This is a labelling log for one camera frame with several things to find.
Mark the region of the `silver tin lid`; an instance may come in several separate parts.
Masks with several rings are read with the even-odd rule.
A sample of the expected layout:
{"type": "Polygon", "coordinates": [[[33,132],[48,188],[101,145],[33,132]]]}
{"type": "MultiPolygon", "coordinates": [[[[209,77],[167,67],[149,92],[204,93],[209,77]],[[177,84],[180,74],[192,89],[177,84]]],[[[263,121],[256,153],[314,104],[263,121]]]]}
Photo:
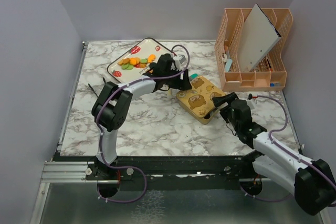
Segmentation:
{"type": "Polygon", "coordinates": [[[187,105],[191,110],[196,108],[212,108],[212,98],[225,96],[226,93],[203,76],[198,76],[191,81],[192,88],[179,91],[176,94],[178,102],[187,105]]]}

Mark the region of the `gold cookie tin box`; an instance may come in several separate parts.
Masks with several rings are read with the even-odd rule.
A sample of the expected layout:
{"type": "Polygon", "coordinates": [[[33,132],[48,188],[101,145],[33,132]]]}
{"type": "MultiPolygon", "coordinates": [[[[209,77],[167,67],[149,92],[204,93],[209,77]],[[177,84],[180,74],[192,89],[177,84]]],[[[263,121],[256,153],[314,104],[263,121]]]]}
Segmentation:
{"type": "Polygon", "coordinates": [[[187,105],[182,102],[179,102],[181,108],[183,108],[188,114],[190,114],[193,118],[199,121],[201,124],[208,124],[213,117],[219,112],[219,108],[196,108],[191,110],[187,105]]]}

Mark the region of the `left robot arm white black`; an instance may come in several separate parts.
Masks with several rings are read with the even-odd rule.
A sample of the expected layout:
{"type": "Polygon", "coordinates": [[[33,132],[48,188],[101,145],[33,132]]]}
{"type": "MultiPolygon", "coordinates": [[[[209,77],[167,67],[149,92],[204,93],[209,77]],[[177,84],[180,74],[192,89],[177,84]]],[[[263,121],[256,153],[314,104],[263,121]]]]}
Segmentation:
{"type": "Polygon", "coordinates": [[[95,123],[99,129],[97,158],[101,162],[98,173],[104,179],[115,175],[117,159],[116,143],[118,129],[123,125],[133,100],[161,90],[163,86],[176,90],[190,90],[192,88],[188,66],[181,70],[172,54],[161,55],[156,63],[140,78],[128,83],[115,84],[107,82],[101,90],[92,110],[95,123]]]}

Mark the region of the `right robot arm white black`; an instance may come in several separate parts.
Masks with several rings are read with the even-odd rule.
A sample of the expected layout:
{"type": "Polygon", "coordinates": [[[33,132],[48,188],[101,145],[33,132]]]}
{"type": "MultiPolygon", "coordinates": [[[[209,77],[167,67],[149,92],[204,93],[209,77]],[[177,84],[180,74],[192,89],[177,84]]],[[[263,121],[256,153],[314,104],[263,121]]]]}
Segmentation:
{"type": "Polygon", "coordinates": [[[259,174],[271,179],[293,195],[309,215],[335,207],[335,179],[326,161],[314,161],[274,138],[273,131],[253,121],[247,101],[236,93],[214,97],[212,101],[239,140],[255,151],[252,159],[241,164],[246,177],[259,174]]]}

